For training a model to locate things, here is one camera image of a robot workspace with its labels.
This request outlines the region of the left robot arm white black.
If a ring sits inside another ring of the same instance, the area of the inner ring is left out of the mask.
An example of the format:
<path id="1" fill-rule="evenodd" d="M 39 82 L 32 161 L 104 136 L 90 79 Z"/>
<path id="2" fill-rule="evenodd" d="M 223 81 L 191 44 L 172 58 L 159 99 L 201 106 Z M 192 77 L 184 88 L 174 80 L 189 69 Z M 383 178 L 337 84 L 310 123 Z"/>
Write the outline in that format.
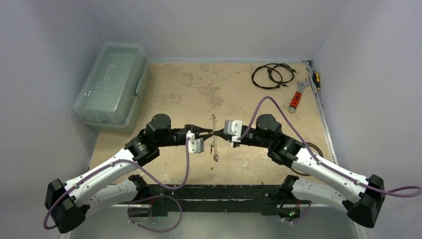
<path id="1" fill-rule="evenodd" d="M 160 147 L 182 145 L 187 155 L 202 153 L 204 141 L 212 135 L 212 129 L 193 124 L 172 128 L 168 115 L 155 115 L 138 136 L 107 161 L 74 179 L 66 182 L 55 179 L 48 184 L 45 199 L 48 212 L 43 221 L 44 228 L 57 228 L 65 234 L 81 225 L 88 214 L 99 206 L 132 200 L 137 204 L 144 203 L 148 199 L 148 186 L 142 177 L 133 176 L 121 184 L 112 185 L 114 180 L 137 169 L 165 189 L 182 188 L 189 175 L 189 165 L 182 183 L 174 187 L 160 182 L 143 167 L 160 155 Z"/>

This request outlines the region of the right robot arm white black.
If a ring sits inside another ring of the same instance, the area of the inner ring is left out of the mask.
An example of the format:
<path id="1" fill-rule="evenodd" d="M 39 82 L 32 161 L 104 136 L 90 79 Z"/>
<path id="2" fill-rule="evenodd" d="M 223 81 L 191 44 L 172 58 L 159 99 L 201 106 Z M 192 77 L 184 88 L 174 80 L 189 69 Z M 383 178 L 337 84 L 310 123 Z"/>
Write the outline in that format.
<path id="1" fill-rule="evenodd" d="M 248 129 L 240 120 L 227 120 L 224 128 L 214 134 L 229 141 L 232 147 L 266 148 L 273 162 L 321 181 L 314 184 L 296 176 L 286 177 L 279 190 L 284 202 L 314 201 L 345 212 L 361 226 L 375 226 L 385 200 L 379 192 L 385 188 L 381 177 L 360 175 L 321 158 L 304 143 L 282 133 L 282 125 L 271 114 L 260 115 L 255 125 Z"/>

